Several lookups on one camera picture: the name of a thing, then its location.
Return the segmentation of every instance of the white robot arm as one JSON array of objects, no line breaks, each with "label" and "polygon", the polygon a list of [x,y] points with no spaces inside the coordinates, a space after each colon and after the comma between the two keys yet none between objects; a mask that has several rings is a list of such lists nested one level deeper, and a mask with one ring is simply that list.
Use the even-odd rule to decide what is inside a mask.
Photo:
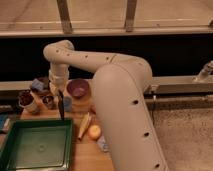
[{"label": "white robot arm", "polygon": [[50,81],[64,89],[68,66],[95,73],[92,97],[116,171],[169,171],[143,92],[152,71],[142,58],[74,51],[69,41],[47,45]]}]

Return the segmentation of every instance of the wooden tabletop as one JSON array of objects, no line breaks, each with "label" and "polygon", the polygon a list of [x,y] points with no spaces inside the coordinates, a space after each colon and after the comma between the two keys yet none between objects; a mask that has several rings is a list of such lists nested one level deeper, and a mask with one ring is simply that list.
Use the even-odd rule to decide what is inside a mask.
[{"label": "wooden tabletop", "polygon": [[[21,119],[45,119],[59,118],[58,109],[48,110],[42,103],[41,99],[34,96],[39,106],[39,114],[30,114],[26,110],[23,111]],[[70,171],[114,171],[109,153],[104,153],[98,147],[96,141],[90,140],[85,134],[82,140],[78,140],[77,135],[82,117],[86,113],[71,113],[65,112],[66,118],[74,120],[74,145],[72,164]],[[92,114],[92,123],[98,123],[95,114]],[[0,144],[3,142],[5,135],[0,135]]]}]

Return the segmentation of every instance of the floor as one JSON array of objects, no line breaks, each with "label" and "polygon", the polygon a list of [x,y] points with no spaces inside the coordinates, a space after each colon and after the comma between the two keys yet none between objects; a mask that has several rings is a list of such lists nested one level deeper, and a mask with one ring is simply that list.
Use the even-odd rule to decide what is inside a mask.
[{"label": "floor", "polygon": [[212,99],[159,98],[150,109],[171,171],[213,170]]},{"label": "floor", "polygon": [[[69,0],[74,28],[122,28],[127,0]],[[212,0],[138,0],[135,27],[202,26],[213,18]],[[60,29],[53,0],[0,1],[0,30]]]}]

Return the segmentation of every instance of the dark background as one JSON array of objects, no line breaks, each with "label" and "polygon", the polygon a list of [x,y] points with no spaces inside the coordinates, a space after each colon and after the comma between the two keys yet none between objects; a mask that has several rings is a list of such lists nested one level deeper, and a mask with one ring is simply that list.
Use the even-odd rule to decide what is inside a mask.
[{"label": "dark background", "polygon": [[[213,34],[0,38],[0,81],[32,80],[47,76],[43,48],[68,39],[76,50],[117,52],[145,58],[154,76],[196,75],[213,59]],[[93,74],[70,68],[70,78]]]}]

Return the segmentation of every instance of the green tray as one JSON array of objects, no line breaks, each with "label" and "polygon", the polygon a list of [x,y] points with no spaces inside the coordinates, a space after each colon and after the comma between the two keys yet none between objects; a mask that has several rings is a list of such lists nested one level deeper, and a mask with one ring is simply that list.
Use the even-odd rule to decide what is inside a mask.
[{"label": "green tray", "polygon": [[11,126],[0,153],[0,171],[67,171],[73,121],[24,120]]}]

